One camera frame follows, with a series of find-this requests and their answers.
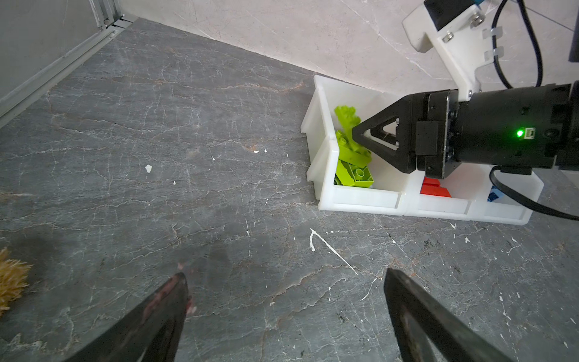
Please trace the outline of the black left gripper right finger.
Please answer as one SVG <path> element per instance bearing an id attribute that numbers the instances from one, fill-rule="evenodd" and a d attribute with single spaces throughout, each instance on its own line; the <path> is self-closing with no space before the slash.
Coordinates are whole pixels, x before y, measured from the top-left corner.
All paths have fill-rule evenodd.
<path id="1" fill-rule="evenodd" d="M 387 270 L 384 295 L 402 360 L 435 361 L 433 347 L 447 361 L 510 360 L 403 271 Z"/>

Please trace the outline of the green lego brick small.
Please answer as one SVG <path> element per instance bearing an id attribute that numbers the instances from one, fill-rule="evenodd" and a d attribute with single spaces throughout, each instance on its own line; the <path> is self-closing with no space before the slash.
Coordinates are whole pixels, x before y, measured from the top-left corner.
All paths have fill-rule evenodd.
<path id="1" fill-rule="evenodd" d="M 348 137 L 352 137 L 353 129 L 361 122 L 356 111 L 352 106 L 337 106 L 334 109 L 334 113 Z"/>

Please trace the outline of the red lego brick long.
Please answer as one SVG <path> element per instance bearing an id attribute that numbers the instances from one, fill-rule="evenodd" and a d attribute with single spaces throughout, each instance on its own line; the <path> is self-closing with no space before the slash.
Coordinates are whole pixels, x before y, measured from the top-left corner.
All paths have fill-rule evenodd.
<path id="1" fill-rule="evenodd" d="M 430 195 L 437 197 L 445 197 L 445 198 L 452 197 L 449 190 L 441 186 L 440 181 L 438 179 L 433 179 L 429 177 L 425 177 L 423 179 L 420 193 L 422 195 Z"/>

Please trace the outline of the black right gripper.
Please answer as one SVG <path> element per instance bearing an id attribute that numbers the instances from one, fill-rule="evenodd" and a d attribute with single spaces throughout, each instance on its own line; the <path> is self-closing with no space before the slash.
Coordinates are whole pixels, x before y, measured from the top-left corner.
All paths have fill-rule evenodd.
<path id="1" fill-rule="evenodd" d="M 451 164 L 488 164 L 511 173 L 578 169 L 578 83 L 488 91 L 451 114 L 441 155 L 418 155 L 416 123 L 425 95 L 400 98 L 355 126 L 353 140 L 402 173 L 444 179 Z"/>

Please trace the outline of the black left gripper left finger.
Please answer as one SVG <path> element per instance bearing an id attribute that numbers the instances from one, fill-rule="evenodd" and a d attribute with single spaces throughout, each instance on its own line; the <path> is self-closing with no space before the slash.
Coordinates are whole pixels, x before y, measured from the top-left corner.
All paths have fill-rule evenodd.
<path id="1" fill-rule="evenodd" d="M 173 361 L 189 308 L 180 272 L 69 361 Z"/>

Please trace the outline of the green lego brick long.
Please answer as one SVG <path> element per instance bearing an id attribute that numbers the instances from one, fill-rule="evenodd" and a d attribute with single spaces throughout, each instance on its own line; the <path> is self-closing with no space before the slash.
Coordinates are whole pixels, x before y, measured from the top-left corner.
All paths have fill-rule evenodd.
<path id="1" fill-rule="evenodd" d="M 336 131 L 336 140 L 340 161 L 361 168 L 366 167 L 372 161 L 370 151 L 354 143 L 343 131 Z"/>

